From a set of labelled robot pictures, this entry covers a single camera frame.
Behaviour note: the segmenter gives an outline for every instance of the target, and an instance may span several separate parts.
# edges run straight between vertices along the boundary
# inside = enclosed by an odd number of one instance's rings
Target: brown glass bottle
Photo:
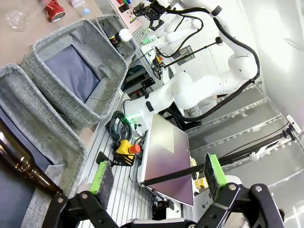
[[[49,196],[62,190],[36,165],[32,153],[15,137],[0,118],[0,159],[6,161],[19,176],[31,180]]]

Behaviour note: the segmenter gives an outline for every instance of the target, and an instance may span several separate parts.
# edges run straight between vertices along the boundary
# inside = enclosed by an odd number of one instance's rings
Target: red button
[[[139,145],[134,145],[134,146],[131,146],[130,148],[129,148],[129,152],[131,153],[131,154],[136,154],[136,153],[139,153],[141,151],[141,147],[139,146]]]

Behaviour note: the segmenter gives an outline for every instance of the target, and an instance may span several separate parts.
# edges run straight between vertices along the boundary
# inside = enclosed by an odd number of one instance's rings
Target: plastic bottle
[[[90,13],[85,0],[71,0],[71,4],[81,17]]]

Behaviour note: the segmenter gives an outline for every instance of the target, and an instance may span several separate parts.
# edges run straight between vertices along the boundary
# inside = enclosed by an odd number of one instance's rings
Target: screw
[[[256,190],[260,192],[262,190],[261,186],[256,186]]]
[[[237,188],[236,188],[236,186],[234,184],[230,184],[229,185],[229,189],[232,190],[232,191],[234,191]]]

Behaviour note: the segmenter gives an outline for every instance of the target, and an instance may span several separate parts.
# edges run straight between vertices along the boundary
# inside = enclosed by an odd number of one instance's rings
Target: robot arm
[[[162,4],[159,2],[163,1],[152,1],[150,9],[153,9],[155,2],[157,2],[159,6]],[[187,73],[179,73],[162,88],[150,93],[146,97],[127,102],[125,104],[126,115],[131,122],[133,120],[143,126],[143,128],[140,129],[141,132],[149,128],[150,119],[153,114],[168,108],[173,101],[179,108],[190,109],[208,97],[233,93],[239,90],[239,88],[249,80],[254,81],[259,75],[259,61],[256,53],[250,47],[237,40],[236,32],[232,28],[231,23],[229,23],[229,17],[225,15],[225,11],[216,4],[215,1],[182,0],[181,3],[186,10],[175,11],[166,9],[166,11],[176,15],[196,11],[210,12],[209,15],[214,19],[219,28],[219,37],[234,52],[228,59],[230,70],[216,75],[205,75],[196,81]],[[175,25],[176,22],[177,18],[173,19],[172,24]],[[170,32],[172,28],[173,26],[169,25],[167,30]],[[162,47],[160,43],[158,44],[159,45],[155,45],[156,49]]]

